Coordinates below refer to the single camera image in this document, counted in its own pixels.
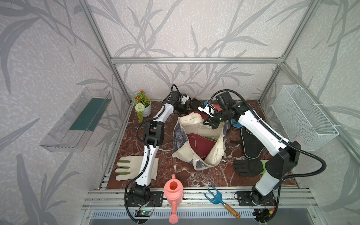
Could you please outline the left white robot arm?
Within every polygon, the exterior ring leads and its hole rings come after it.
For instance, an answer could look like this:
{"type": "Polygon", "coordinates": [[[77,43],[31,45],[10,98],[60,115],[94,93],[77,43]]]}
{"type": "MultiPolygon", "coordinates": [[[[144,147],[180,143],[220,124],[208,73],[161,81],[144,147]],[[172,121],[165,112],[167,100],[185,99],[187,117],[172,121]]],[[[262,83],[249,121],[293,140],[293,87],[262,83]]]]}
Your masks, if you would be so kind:
{"type": "Polygon", "coordinates": [[[144,144],[144,155],[139,174],[126,185],[125,200],[131,206],[147,203],[150,200],[150,185],[152,169],[157,151],[165,138],[165,122],[174,112],[186,114],[190,111],[190,101],[177,101],[173,104],[165,102],[160,111],[151,119],[140,123],[143,128],[143,138],[136,134],[137,139],[144,144]]]}

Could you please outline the blue paddle case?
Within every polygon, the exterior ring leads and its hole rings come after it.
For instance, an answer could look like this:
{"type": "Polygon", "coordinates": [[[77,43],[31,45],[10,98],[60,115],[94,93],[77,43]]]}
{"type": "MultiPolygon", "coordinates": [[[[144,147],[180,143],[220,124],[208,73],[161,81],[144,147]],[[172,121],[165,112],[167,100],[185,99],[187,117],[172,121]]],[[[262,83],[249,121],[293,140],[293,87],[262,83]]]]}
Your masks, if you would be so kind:
{"type": "Polygon", "coordinates": [[[230,124],[231,124],[231,127],[233,127],[234,129],[241,129],[243,127],[242,124],[240,124],[238,121],[236,121],[234,119],[230,120],[230,124]]]}

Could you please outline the maroon paddle case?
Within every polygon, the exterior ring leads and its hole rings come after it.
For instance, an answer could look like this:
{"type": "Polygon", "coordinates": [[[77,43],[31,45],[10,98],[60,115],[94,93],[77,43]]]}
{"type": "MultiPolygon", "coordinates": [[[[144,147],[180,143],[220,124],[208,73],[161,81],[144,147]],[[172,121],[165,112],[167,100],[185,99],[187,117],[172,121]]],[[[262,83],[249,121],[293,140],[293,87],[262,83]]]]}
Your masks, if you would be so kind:
{"type": "Polygon", "coordinates": [[[216,143],[216,141],[207,139],[198,134],[188,134],[187,138],[191,149],[203,160],[206,159],[216,143]]]}

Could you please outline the black and red paddle case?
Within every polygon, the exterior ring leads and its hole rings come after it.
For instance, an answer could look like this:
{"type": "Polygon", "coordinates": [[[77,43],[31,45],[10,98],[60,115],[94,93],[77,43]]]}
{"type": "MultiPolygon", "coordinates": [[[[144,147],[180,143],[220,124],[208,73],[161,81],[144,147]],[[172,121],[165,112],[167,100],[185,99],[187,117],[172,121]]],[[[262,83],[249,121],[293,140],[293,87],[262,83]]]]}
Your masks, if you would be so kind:
{"type": "MultiPolygon", "coordinates": [[[[198,99],[194,98],[190,101],[190,106],[192,110],[197,111],[199,106],[205,105],[202,101],[199,101],[198,99]]],[[[218,104],[213,104],[212,107],[216,109],[217,111],[221,111],[221,107],[218,104]]]]}

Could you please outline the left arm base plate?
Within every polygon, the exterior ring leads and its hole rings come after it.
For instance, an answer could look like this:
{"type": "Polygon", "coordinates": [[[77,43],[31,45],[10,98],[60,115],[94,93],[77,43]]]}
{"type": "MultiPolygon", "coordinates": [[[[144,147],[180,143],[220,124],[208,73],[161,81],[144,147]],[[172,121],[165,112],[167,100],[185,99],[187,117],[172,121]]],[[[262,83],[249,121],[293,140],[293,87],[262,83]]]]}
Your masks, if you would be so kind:
{"type": "Polygon", "coordinates": [[[163,191],[150,191],[145,194],[145,198],[136,197],[135,194],[128,192],[126,197],[128,207],[140,207],[144,204],[146,204],[147,207],[161,207],[163,200],[163,191]]]}

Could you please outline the beige canvas bag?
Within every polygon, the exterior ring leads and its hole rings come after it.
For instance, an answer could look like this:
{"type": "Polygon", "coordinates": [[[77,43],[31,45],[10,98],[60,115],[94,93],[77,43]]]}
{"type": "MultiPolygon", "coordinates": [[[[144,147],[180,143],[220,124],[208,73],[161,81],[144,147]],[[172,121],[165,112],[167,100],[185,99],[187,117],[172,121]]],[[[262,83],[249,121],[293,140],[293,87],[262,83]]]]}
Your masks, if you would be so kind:
{"type": "Polygon", "coordinates": [[[172,157],[187,162],[196,171],[216,167],[225,156],[228,123],[212,129],[198,113],[178,118],[173,130],[172,157]]]}

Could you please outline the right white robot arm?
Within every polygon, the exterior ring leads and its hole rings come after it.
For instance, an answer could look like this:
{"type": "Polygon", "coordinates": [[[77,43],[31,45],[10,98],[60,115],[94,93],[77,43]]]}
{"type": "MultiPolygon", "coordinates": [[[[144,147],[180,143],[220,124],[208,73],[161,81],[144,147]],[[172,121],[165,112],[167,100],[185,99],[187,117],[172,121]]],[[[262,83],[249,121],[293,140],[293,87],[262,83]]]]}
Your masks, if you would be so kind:
{"type": "Polygon", "coordinates": [[[234,161],[233,167],[241,176],[261,175],[252,188],[251,201],[262,205],[270,198],[273,190],[286,180],[286,174],[297,165],[299,152],[296,149],[300,145],[297,142],[289,143],[280,136],[247,103],[228,102],[220,107],[221,110],[217,111],[210,104],[201,104],[197,109],[208,115],[205,124],[213,129],[230,119],[236,119],[242,125],[245,159],[234,161]]]}

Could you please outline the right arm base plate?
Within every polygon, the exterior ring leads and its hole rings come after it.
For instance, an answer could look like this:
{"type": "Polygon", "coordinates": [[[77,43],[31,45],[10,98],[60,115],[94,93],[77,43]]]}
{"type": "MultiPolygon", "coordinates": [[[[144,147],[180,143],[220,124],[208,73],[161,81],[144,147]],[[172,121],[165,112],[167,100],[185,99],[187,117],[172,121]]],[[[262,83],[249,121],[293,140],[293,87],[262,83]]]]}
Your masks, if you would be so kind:
{"type": "Polygon", "coordinates": [[[267,196],[254,193],[252,191],[237,191],[234,194],[239,206],[275,206],[276,198],[271,192],[267,196]]]}

